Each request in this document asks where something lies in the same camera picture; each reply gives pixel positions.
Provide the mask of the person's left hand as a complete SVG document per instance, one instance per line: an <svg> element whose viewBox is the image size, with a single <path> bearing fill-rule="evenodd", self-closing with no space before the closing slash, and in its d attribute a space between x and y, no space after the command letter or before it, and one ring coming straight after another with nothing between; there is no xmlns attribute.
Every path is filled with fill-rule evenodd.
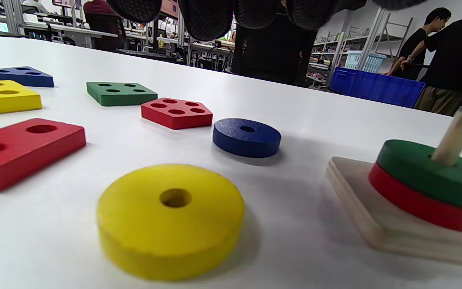
<svg viewBox="0 0 462 289"><path fill-rule="evenodd" d="M145 24L158 18L160 0L110 0L109 6L119 16ZM306 31L317 31L342 10L354 10L363 0L288 0L288 20ZM178 9L187 32L201 41L224 36L233 20L249 29L269 26L281 6L280 0L180 0Z"/></svg>

